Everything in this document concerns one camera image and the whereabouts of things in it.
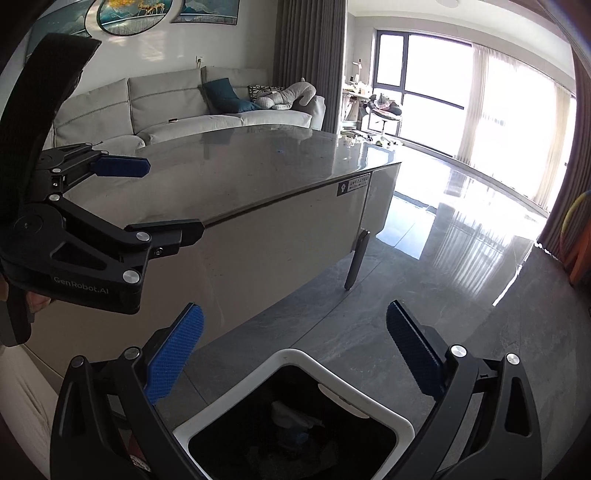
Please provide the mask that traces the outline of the person's left hand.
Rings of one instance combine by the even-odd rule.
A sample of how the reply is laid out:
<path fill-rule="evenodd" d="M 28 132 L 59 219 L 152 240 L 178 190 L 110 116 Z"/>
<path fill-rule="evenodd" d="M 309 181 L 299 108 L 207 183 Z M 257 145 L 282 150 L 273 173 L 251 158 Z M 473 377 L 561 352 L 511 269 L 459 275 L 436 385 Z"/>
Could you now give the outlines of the person's left hand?
<path fill-rule="evenodd" d="M 43 310 L 44 308 L 46 308 L 52 301 L 51 298 L 37 294 L 37 293 L 33 293 L 33 292 L 27 292 L 26 296 L 26 303 L 27 303 L 27 307 L 29 309 L 29 312 L 31 314 L 36 314 L 39 311 Z"/>

